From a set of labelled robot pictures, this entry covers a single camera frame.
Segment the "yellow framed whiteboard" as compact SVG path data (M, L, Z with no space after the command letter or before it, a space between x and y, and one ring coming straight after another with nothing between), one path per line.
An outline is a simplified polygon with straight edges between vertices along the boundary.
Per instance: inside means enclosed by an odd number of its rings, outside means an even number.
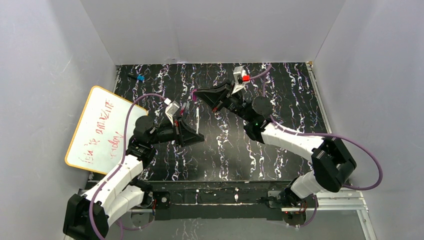
M90 90L65 163L74 168L106 175L121 161L123 137L133 135L135 121L148 111L112 92L94 86Z

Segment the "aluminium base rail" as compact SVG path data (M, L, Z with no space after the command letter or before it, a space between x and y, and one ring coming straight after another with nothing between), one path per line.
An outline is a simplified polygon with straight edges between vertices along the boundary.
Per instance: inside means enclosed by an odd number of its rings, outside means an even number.
M150 213L158 221L174 219L267 219L284 221L299 228L317 211L356 211L368 240L376 235L368 217L368 207L361 192L342 189L319 192L301 203L283 203L282 188L274 182L249 182L225 185L223 182L193 182L189 185L166 183L143 192L129 186L108 207L93 205L97 229L105 236L109 227L126 213Z

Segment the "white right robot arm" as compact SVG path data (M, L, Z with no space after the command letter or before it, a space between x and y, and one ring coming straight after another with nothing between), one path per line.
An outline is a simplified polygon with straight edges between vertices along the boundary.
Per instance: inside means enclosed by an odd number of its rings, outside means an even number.
M272 122L273 105L269 98L257 96L246 101L233 83L223 82L210 88L196 89L193 95L214 112L225 108L246 124L247 136L262 144L272 145L296 154L312 164L312 170L296 177L281 193L285 205L296 206L320 191L337 193L357 164L340 138L306 135Z

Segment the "magenta pen cap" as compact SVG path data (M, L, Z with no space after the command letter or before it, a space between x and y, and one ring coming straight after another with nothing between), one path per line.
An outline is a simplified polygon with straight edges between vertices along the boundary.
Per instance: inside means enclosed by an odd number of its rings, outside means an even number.
M194 102L196 102L197 101L197 97L196 97L196 94L195 94L195 92L197 91L197 89L193 89L192 91L191 91L191 98L192 98L192 100L194 101Z

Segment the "blue capped black marker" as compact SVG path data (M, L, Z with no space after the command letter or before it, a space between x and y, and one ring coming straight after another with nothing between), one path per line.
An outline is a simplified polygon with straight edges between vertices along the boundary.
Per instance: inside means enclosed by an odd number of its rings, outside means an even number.
M145 77L139 74L129 73L127 76L131 79L141 81L141 82L145 80Z

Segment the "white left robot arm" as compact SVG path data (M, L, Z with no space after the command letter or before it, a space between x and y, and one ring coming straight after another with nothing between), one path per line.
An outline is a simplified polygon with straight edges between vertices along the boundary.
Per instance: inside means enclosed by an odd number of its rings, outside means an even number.
M120 162L95 186L67 202L63 233L74 240L103 240L110 226L131 208L141 204L149 186L137 186L137 177L154 156L154 145L174 142L179 147L201 143L203 134L181 116L155 124L147 115L135 121L129 146Z

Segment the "black pen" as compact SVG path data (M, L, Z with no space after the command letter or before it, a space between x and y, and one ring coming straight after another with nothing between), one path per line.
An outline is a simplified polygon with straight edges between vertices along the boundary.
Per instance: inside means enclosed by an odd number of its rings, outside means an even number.
M188 113L190 111L190 102L187 102L184 108L184 112Z

